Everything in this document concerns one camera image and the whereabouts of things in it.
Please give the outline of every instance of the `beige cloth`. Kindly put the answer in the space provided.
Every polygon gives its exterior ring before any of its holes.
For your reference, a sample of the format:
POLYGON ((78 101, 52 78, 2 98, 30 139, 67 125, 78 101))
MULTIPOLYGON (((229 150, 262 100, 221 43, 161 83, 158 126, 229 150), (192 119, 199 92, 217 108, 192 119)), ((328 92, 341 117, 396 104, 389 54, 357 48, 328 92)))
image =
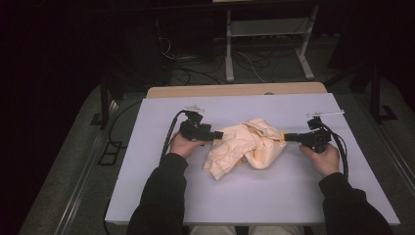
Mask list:
POLYGON ((286 146, 283 133, 262 118, 219 131, 223 132, 223 137, 213 140, 204 166, 216 180, 230 172, 239 161, 248 161, 254 168, 267 168, 286 146))

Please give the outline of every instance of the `person's left hand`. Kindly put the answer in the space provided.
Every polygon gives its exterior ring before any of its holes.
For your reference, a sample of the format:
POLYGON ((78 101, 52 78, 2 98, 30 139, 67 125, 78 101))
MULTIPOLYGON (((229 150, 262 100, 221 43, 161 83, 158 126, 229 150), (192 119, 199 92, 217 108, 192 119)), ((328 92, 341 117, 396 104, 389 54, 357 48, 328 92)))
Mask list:
POLYGON ((170 153, 178 154, 182 158, 189 158, 193 151, 201 145, 205 145, 206 141, 202 140, 188 140, 179 132, 176 134, 170 143, 170 153))

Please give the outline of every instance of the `person's right hand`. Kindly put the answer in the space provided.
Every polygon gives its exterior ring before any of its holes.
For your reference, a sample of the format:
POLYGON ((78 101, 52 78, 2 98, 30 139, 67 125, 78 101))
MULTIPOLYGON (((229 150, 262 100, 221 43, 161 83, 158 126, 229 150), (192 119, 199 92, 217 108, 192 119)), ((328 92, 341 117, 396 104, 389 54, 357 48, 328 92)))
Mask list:
POLYGON ((325 146, 325 151, 321 154, 317 154, 310 148, 303 145, 299 146, 300 151, 308 155, 314 168, 323 176, 326 177, 332 173, 339 171, 339 150, 331 144, 325 146))
POLYGON ((193 151, 199 146, 205 145, 207 141, 202 140, 188 140, 183 137, 183 135, 178 132, 171 139, 170 151, 169 153, 174 153, 180 155, 183 159, 189 158, 193 151))

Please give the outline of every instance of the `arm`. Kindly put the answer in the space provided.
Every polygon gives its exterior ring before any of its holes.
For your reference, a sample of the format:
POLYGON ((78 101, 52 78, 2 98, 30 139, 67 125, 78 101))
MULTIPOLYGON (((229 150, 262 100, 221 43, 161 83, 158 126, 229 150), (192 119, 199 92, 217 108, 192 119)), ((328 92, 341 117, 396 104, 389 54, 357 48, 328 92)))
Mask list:
POLYGON ((153 170, 131 216, 127 234, 181 234, 184 216, 186 159, 203 141, 188 141, 178 134, 170 153, 153 170))
POLYGON ((393 234, 384 217, 367 202, 365 192, 353 189, 340 173, 339 152, 333 145, 328 144, 322 154, 305 146, 300 146, 300 150, 310 156, 324 177, 319 186, 325 197, 327 234, 393 234))

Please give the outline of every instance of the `wire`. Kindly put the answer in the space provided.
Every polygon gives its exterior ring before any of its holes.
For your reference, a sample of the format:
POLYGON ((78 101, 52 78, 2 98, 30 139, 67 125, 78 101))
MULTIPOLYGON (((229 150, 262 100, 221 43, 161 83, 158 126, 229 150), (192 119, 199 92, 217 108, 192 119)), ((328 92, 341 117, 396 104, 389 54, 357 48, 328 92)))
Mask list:
POLYGON ((348 180, 347 147, 346 147, 345 140, 340 135, 333 132, 333 130, 331 130, 329 128, 329 126, 327 126, 326 124, 324 124, 324 123, 319 123, 319 124, 321 124, 321 126, 326 128, 327 131, 329 131, 333 135, 333 138, 335 139, 335 142, 336 142, 336 144, 339 148, 339 152, 340 152, 340 155, 341 155, 342 164, 343 164, 343 175, 345 176, 346 180, 348 180))
POLYGON ((160 37, 159 39, 162 39, 162 40, 165 40, 165 41, 167 41, 167 49, 165 50, 165 52, 161 52, 164 56, 166 56, 167 58, 169 58, 170 60, 175 60, 175 56, 174 56, 174 54, 170 54, 170 55, 167 55, 167 53, 170 51, 170 49, 171 49, 171 43, 170 43, 170 40, 168 40, 168 38, 166 38, 166 37, 160 37))
POLYGON ((263 79, 262 79, 262 77, 260 77, 259 75, 258 75, 258 73, 256 72, 256 70, 255 70, 255 67, 254 67, 254 65, 253 65, 253 63, 251 62, 251 60, 250 60, 250 58, 248 58, 246 55, 244 55, 243 53, 241 53, 241 52, 238 52, 239 54, 241 54, 241 55, 243 55, 245 58, 247 58, 247 60, 251 63, 251 67, 253 68, 253 70, 254 70, 254 73, 256 74, 256 76, 263 82, 263 83, 266 83, 263 79))
MULTIPOLYGON (((242 56, 241 54, 242 54, 242 52, 238 52, 237 51, 237 54, 238 54, 238 56, 242 56)), ((262 59, 259 59, 259 60, 252 60, 252 59, 249 59, 249 60, 246 60, 246 58, 247 58, 247 56, 245 56, 245 58, 242 60, 242 62, 243 63, 246 63, 246 64, 248 64, 248 65, 250 65, 250 66, 254 66, 254 67, 256 67, 256 71, 262 71, 263 69, 265 69, 265 68, 268 68, 269 66, 270 66, 270 64, 271 64, 271 62, 269 61, 269 59, 268 58, 266 58, 266 57, 264 57, 264 56, 262 56, 262 55, 257 55, 257 56, 260 56, 260 57, 262 57, 262 59), (265 65, 262 65, 261 63, 260 63, 260 61, 265 61, 266 62, 266 64, 265 65)), ((244 70, 246 70, 246 71, 252 71, 252 69, 251 68, 245 68, 244 66, 242 66, 241 65, 241 63, 239 63, 238 62, 238 60, 234 60, 235 61, 235 63, 236 64, 238 64, 242 69, 244 69, 244 70)))
POLYGON ((187 81, 183 81, 183 80, 181 80, 180 78, 178 78, 175 74, 173 74, 172 76, 174 76, 175 78, 176 78, 176 80, 178 80, 178 81, 180 81, 180 82, 182 82, 183 83, 183 86, 187 86, 188 84, 191 84, 192 82, 190 81, 191 79, 192 79, 192 75, 188 72, 188 71, 186 71, 186 70, 184 70, 184 72, 186 72, 186 74, 187 74, 187 81))
MULTIPOLYGON (((258 60, 252 60, 251 59, 251 61, 253 62, 255 67, 265 69, 265 68, 268 68, 271 65, 271 62, 269 61, 269 58, 272 58, 271 55, 274 53, 274 50, 269 50, 267 55, 262 55, 261 53, 257 52, 257 49, 255 49, 251 43, 248 44, 248 46, 249 46, 249 51, 248 52, 250 54, 253 54, 257 57, 260 57, 260 59, 258 59, 258 60)), ((236 51, 241 52, 243 50, 239 50, 238 47, 236 47, 236 51)))
POLYGON ((176 58, 176 65, 179 66, 198 66, 198 65, 204 65, 206 63, 209 63, 211 61, 214 61, 217 57, 222 57, 222 59, 220 60, 220 64, 222 64, 222 60, 224 61, 224 50, 220 50, 217 53, 213 52, 212 57, 207 57, 207 56, 198 56, 198 57, 181 57, 181 58, 176 58))
POLYGON ((112 137, 112 134, 113 134, 113 129, 114 129, 114 126, 115 126, 115 123, 116 123, 116 121, 119 119, 119 117, 121 117, 125 112, 127 112, 129 109, 131 109, 131 108, 133 108, 134 106, 136 106, 136 105, 138 105, 138 104, 140 104, 142 102, 142 100, 141 101, 138 101, 138 102, 135 102, 134 104, 132 104, 132 105, 130 105, 130 106, 128 106, 127 108, 125 108, 125 110, 123 110, 121 113, 119 113, 119 115, 117 115, 116 117, 115 117, 115 120, 114 120, 114 122, 113 122, 113 124, 111 125, 111 127, 110 127, 110 132, 108 133, 108 139, 109 139, 109 141, 110 141, 110 144, 111 145, 113 145, 114 147, 116 147, 116 148, 119 148, 119 149, 126 149, 126 148, 128 148, 128 146, 117 146, 117 145, 115 145, 115 144, 113 144, 113 137, 112 137))
MULTIPOLYGON (((292 50, 290 53, 287 53, 286 55, 282 55, 282 56, 280 56, 280 57, 273 57, 273 58, 282 58, 282 57, 288 57, 288 56, 293 56, 293 55, 295 55, 296 53, 296 50, 292 50)), ((277 69, 277 67, 279 66, 279 63, 277 63, 277 65, 275 65, 273 68, 272 68, 272 72, 271 72, 271 77, 274 77, 274 73, 275 73, 275 70, 277 69)), ((285 78, 295 78, 295 77, 297 77, 297 76, 299 76, 300 74, 302 74, 303 73, 303 71, 302 70, 300 70, 300 72, 297 72, 295 75, 290 75, 290 76, 286 76, 285 78)), ((276 81, 276 80, 280 80, 281 78, 274 78, 274 79, 272 79, 272 81, 276 81)))
MULTIPOLYGON (((301 28, 301 26, 306 22, 306 20, 307 20, 307 18, 304 18, 304 19, 302 19, 302 21, 299 23, 299 25, 297 26, 297 28, 291 33, 291 35, 288 35, 287 36, 287 38, 291 38, 291 39, 294 39, 294 37, 296 36, 296 33, 298 32, 298 30, 301 28)), ((268 67, 269 66, 269 58, 283 58, 283 57, 287 57, 287 56, 291 56, 291 55, 293 55, 293 54, 295 54, 295 50, 291 50, 289 53, 287 53, 287 54, 284 54, 284 55, 279 55, 279 56, 272 56, 272 54, 274 53, 274 50, 276 50, 278 47, 279 47, 279 45, 280 45, 280 42, 281 42, 281 39, 282 39, 282 35, 280 35, 279 37, 277 36, 276 37, 277 39, 278 39, 278 41, 277 41, 277 45, 276 45, 276 48, 275 49, 273 49, 268 55, 266 55, 266 56, 263 56, 263 55, 261 55, 261 54, 259 54, 259 53, 255 53, 255 52, 253 52, 253 46, 251 45, 251 44, 249 44, 249 47, 250 47, 250 49, 252 49, 251 50, 251 52, 250 53, 252 53, 252 54, 254 54, 254 55, 256 55, 256 56, 260 56, 260 57, 263 57, 264 59, 266 59, 266 61, 268 62, 268 65, 266 65, 266 66, 263 66, 263 65, 256 65, 255 63, 256 62, 259 62, 259 61, 262 61, 262 60, 258 60, 258 61, 254 61, 254 60, 251 60, 251 67, 256 67, 256 70, 254 70, 254 72, 255 72, 255 74, 256 74, 256 76, 258 76, 258 74, 257 74, 257 72, 258 71, 260 71, 261 69, 264 69, 264 68, 266 68, 266 67, 268 67)), ((234 61, 236 64, 238 64, 242 69, 244 69, 244 70, 249 70, 250 71, 250 69, 247 69, 247 68, 245 68, 244 66, 242 66, 237 60, 235 60, 234 61)), ((271 73, 271 77, 273 77, 273 74, 274 74, 274 72, 275 72, 275 69, 276 69, 276 66, 274 66, 273 67, 273 69, 272 69, 272 73, 271 73)))
MULTIPOLYGON (((214 73, 216 71, 219 71, 222 68, 224 61, 225 61, 225 58, 223 57, 222 59, 220 59, 219 65, 216 68, 214 68, 213 70, 209 70, 209 71, 198 71, 198 72, 199 73, 206 74, 206 73, 214 73)), ((205 63, 206 62, 203 62, 203 63, 200 63, 200 64, 193 64, 193 65, 181 65, 181 64, 179 64, 179 65, 176 65, 176 66, 179 67, 179 68, 185 68, 185 66, 197 66, 197 65, 201 65, 201 64, 205 64, 205 63)))
POLYGON ((215 81, 217 84, 222 84, 221 82, 225 83, 225 81, 224 81, 224 80, 222 80, 222 79, 220 79, 220 78, 213 77, 213 76, 211 76, 211 75, 209 75, 209 74, 207 74, 207 73, 205 73, 205 72, 196 71, 196 70, 191 70, 191 69, 187 69, 187 68, 180 67, 180 66, 176 66, 176 67, 174 67, 174 68, 175 68, 175 69, 177 69, 177 70, 181 70, 181 71, 193 72, 193 73, 197 73, 197 74, 200 74, 200 75, 207 76, 208 78, 210 78, 210 79, 212 79, 213 81, 215 81))
POLYGON ((173 132, 174 126, 177 123, 177 118, 183 113, 185 113, 184 110, 177 113, 177 115, 174 117, 173 121, 171 122, 170 129, 168 130, 167 135, 165 136, 164 145, 162 146, 162 151, 161 151, 161 156, 160 156, 160 163, 164 159, 165 153, 167 152, 167 148, 170 145, 169 141, 170 141, 171 133, 173 132))
POLYGON ((107 222, 105 221, 105 216, 107 216, 108 208, 110 207, 111 197, 108 197, 107 204, 104 209, 103 225, 104 230, 107 235, 111 235, 110 230, 108 230, 107 222))

